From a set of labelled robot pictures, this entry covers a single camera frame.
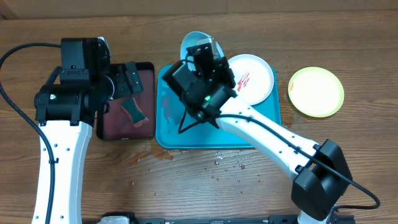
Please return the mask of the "white plate with sauce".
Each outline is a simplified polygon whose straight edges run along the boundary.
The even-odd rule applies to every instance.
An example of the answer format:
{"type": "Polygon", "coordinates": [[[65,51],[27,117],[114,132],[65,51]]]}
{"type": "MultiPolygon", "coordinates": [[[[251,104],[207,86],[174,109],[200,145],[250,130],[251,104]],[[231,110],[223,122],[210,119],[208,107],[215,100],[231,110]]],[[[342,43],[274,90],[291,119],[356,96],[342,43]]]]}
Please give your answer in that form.
{"type": "Polygon", "coordinates": [[[236,55],[228,60],[235,86],[233,90],[249,105],[263,102],[274,86],[274,75],[270,65],[262,58],[251,55],[236,55]]]}

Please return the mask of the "green and orange sponge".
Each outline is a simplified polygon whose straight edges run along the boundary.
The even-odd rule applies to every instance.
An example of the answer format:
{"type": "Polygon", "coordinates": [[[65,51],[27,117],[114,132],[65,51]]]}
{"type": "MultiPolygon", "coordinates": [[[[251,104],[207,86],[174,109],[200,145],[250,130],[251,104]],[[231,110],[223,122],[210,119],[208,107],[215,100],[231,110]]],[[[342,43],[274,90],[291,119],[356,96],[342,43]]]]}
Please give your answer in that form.
{"type": "Polygon", "coordinates": [[[148,122],[147,116],[142,112],[135,98],[130,98],[121,103],[122,109],[128,114],[134,127],[139,127],[148,122]]]}

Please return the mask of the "light blue plate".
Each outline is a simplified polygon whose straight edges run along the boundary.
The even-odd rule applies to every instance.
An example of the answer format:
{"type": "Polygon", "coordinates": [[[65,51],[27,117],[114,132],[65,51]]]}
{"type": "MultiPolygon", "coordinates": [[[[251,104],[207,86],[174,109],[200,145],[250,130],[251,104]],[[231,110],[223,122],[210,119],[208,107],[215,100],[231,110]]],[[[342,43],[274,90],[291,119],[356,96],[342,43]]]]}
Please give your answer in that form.
{"type": "MultiPolygon", "coordinates": [[[[192,56],[187,57],[187,47],[191,47],[191,46],[195,45],[196,41],[204,39],[204,38],[208,38],[208,37],[213,38],[212,36],[210,36],[209,34],[206,34],[204,32],[193,31],[193,32],[188,33],[182,40],[182,43],[180,46],[180,59],[194,61],[195,59],[197,59],[199,57],[203,57],[203,56],[212,57],[210,54],[198,54],[198,55],[194,55],[193,57],[192,56]]],[[[218,56],[213,59],[224,57],[224,53],[223,53],[219,43],[217,41],[215,41],[215,42],[216,42],[216,48],[218,50],[218,56]]]]}

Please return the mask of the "yellow-green plate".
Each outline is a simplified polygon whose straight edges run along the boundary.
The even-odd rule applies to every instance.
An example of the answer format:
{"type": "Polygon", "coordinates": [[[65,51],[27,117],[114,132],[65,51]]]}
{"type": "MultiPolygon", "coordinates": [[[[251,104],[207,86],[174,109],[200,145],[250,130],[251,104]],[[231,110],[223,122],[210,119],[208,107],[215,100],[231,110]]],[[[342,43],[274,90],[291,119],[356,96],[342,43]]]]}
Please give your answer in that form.
{"type": "Polygon", "coordinates": [[[289,80],[287,93],[296,109],[315,118],[335,114],[345,99],[337,76],[320,67],[305,67],[295,72],[289,80]]]}

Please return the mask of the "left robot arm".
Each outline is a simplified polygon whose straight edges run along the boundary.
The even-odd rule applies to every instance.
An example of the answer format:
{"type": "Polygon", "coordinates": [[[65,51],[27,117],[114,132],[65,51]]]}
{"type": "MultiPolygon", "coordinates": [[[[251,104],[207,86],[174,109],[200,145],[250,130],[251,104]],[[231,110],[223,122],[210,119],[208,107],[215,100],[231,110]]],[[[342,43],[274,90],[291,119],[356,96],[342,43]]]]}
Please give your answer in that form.
{"type": "Polygon", "coordinates": [[[125,97],[128,124],[148,119],[132,97],[143,90],[134,62],[110,62],[104,37],[63,38],[62,64],[34,99],[40,136],[40,169],[32,223],[81,223],[86,151],[95,119],[111,100],[125,97]]]}

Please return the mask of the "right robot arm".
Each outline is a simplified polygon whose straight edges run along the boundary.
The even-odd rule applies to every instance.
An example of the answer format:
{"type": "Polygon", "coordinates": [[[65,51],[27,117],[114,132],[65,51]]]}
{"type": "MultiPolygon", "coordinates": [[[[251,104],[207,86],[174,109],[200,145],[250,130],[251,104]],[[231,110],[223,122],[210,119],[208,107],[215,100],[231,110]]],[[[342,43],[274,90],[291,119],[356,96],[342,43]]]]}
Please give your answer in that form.
{"type": "Polygon", "coordinates": [[[293,181],[297,223],[328,223],[352,181],[342,149],[300,137],[254,109],[273,89],[273,72],[249,54],[182,59],[162,79],[198,123],[211,123],[263,152],[293,181]]]}

